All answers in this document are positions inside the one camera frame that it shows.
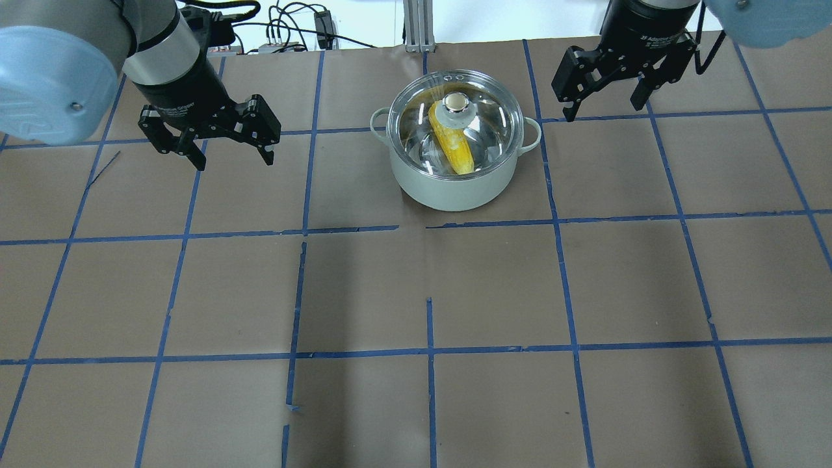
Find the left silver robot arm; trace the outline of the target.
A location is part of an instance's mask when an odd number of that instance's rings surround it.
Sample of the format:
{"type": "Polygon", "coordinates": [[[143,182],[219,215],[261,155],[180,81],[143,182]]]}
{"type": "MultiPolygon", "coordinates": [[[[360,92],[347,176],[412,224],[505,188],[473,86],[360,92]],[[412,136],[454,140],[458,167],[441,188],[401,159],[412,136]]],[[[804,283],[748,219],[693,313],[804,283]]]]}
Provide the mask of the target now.
{"type": "Polygon", "coordinates": [[[281,125],[261,95],[233,101],[208,60],[261,9],[240,1],[3,1],[1,127],[53,146],[83,142],[113,104],[121,76],[146,99],[138,127],[160,153],[206,159],[196,140],[225,137],[274,162],[281,125]]]}

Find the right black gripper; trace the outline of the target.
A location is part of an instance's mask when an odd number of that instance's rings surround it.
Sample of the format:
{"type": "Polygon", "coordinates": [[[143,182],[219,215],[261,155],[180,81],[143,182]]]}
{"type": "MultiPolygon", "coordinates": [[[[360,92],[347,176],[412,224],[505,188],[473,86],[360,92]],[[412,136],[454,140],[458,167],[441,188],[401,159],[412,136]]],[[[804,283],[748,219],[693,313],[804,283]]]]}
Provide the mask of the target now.
{"type": "Polygon", "coordinates": [[[630,96],[640,111],[651,93],[676,83],[698,48],[686,25],[698,1],[611,1],[594,49],[568,47],[552,78],[566,122],[590,95],[613,82],[639,80],[630,96]]]}

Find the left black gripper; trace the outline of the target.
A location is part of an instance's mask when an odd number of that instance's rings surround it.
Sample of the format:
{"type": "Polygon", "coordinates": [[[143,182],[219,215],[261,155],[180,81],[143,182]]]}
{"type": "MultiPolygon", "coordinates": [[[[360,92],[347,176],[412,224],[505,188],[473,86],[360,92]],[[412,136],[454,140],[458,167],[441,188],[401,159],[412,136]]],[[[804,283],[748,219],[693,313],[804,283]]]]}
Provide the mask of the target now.
{"type": "Polygon", "coordinates": [[[196,171],[204,171],[206,158],[197,139],[226,137],[253,146],[265,165],[274,165],[281,124],[258,93],[242,101],[229,96],[214,66],[205,58],[176,80],[158,85],[140,84],[148,104],[138,127],[161,154],[187,158],[196,171]]]}

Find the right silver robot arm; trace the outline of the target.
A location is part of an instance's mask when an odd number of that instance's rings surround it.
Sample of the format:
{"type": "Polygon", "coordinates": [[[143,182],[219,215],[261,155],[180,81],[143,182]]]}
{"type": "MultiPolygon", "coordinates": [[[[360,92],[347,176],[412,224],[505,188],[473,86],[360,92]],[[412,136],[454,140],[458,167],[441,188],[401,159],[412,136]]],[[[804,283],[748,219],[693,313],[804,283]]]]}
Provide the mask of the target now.
{"type": "Polygon", "coordinates": [[[613,82],[637,80],[633,109],[677,83],[689,65],[704,74],[726,38],[766,49],[808,38],[830,24],[829,1],[611,1],[597,47],[565,50],[552,91],[574,121],[593,93],[613,82]]]}

